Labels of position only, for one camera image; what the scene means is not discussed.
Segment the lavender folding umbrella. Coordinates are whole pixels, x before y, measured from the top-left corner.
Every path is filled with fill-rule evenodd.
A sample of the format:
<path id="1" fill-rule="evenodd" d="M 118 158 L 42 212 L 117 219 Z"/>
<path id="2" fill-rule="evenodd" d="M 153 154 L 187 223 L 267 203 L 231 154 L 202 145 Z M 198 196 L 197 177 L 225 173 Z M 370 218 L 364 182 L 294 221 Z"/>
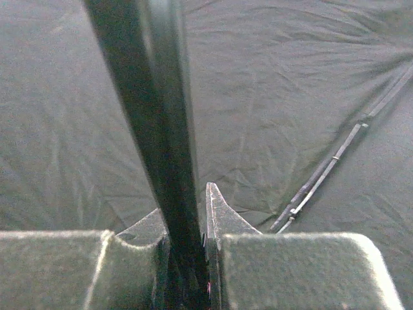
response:
<path id="1" fill-rule="evenodd" d="M 412 2 L 183 1 L 199 204 L 380 249 L 412 308 Z M 81 1 L 1 2 L 1 229 L 120 232 L 156 207 Z"/>

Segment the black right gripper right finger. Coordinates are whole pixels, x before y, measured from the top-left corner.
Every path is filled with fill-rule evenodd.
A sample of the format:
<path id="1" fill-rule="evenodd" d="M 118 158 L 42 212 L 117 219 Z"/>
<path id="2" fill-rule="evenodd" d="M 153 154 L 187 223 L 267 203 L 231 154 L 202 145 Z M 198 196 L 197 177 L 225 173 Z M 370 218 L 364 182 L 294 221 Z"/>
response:
<path id="1" fill-rule="evenodd" d="M 379 249 L 347 232 L 263 234 L 206 185 L 212 309 L 402 309 Z"/>

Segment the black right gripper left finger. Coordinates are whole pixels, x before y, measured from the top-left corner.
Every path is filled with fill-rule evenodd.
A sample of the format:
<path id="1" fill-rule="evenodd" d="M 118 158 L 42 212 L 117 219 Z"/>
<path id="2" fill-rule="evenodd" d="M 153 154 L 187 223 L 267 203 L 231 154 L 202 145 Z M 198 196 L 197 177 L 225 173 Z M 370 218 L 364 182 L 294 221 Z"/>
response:
<path id="1" fill-rule="evenodd" d="M 2 309 L 165 309 L 159 211 L 125 231 L 3 231 Z"/>

